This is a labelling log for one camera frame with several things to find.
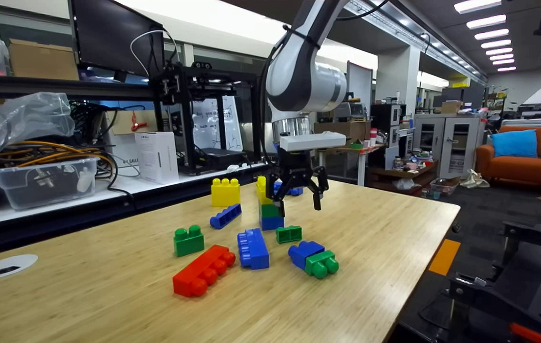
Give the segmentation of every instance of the yellow lego brick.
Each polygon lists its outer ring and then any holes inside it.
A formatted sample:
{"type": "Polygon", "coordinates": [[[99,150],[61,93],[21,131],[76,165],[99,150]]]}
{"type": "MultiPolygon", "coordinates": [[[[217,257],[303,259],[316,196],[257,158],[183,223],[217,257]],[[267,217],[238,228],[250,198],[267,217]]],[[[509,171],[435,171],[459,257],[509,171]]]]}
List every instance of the yellow lego brick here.
{"type": "Polygon", "coordinates": [[[240,183],[238,179],[214,179],[212,181],[212,206],[229,207],[240,204],[240,183]]]}
{"type": "Polygon", "coordinates": [[[257,183],[255,183],[255,190],[257,190],[257,202],[259,204],[273,204],[271,198],[267,198],[267,177],[257,177],[257,183]]]}

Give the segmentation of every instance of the floor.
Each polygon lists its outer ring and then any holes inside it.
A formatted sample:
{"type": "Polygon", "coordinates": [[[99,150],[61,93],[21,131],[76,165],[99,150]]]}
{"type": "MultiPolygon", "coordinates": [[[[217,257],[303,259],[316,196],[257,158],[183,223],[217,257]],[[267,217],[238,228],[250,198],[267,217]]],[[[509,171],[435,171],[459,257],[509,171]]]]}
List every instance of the floor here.
{"type": "MultiPolygon", "coordinates": [[[[492,265],[503,255],[503,221],[541,223],[541,188],[494,185],[492,188],[457,188],[446,202],[459,204],[457,232],[448,238],[461,242],[448,276],[425,272],[410,297],[400,326],[391,341],[505,341],[507,322],[473,312],[471,327],[450,331],[450,299],[446,287],[455,274],[490,278],[492,265]]],[[[492,284],[511,301],[530,305],[541,280],[541,247],[522,244],[501,278],[492,284]]]]}

